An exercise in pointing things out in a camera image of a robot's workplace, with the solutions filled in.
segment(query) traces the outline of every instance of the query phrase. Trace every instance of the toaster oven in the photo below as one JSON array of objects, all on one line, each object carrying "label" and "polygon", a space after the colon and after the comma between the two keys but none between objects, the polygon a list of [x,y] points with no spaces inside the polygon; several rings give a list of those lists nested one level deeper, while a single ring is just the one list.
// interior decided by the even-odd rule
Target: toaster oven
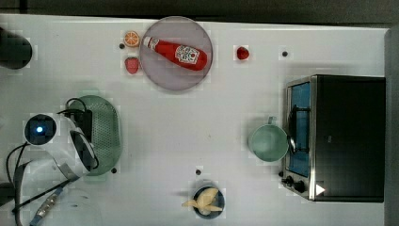
[{"label": "toaster oven", "polygon": [[383,202],[385,78],[317,74],[286,95],[284,186],[316,202]]}]

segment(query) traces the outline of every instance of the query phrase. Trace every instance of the ketchup label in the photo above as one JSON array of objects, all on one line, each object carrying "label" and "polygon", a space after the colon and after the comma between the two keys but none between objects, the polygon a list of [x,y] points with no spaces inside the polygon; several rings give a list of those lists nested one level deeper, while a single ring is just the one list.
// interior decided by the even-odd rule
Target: ketchup label
[{"label": "ketchup label", "polygon": [[196,64],[199,55],[200,51],[184,45],[179,46],[175,53],[175,57],[179,59],[179,62],[189,64]]}]

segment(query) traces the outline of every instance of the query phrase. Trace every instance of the white table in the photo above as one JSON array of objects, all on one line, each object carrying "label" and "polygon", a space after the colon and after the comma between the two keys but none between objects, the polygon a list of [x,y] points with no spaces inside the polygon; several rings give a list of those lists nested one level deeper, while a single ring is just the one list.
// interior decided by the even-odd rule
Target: white table
[{"label": "white table", "polygon": [[[57,112],[71,97],[99,93],[121,115],[118,172],[72,186],[98,203],[104,225],[383,225],[383,203],[316,203],[294,195],[279,182],[280,162],[258,160],[247,135],[268,116],[282,125],[289,81],[316,73],[383,76],[386,29],[200,23],[215,47],[213,68],[199,86],[173,94],[123,66],[138,53],[119,49],[124,32],[142,36],[152,23],[0,15],[0,25],[21,30],[35,50],[29,68],[0,69],[1,158],[23,142],[31,113]],[[248,45],[249,61],[234,60],[239,45]],[[220,218],[197,218],[181,207],[203,179],[225,195]],[[1,208],[0,221],[12,225],[10,206]]]}]

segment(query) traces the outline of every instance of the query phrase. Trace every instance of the orange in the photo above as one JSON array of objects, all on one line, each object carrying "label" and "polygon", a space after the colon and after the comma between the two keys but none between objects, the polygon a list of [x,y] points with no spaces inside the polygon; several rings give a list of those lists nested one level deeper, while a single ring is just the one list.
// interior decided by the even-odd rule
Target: orange
[{"label": "orange", "polygon": [[123,40],[129,47],[137,47],[140,44],[140,37],[135,31],[128,31]]}]

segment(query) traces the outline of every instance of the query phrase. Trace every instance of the red tomato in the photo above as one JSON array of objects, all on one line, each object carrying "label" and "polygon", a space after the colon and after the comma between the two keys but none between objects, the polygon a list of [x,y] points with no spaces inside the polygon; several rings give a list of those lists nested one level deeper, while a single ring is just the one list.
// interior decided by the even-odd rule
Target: red tomato
[{"label": "red tomato", "polygon": [[240,47],[237,49],[237,58],[243,60],[249,57],[249,51],[248,49],[244,47]]}]

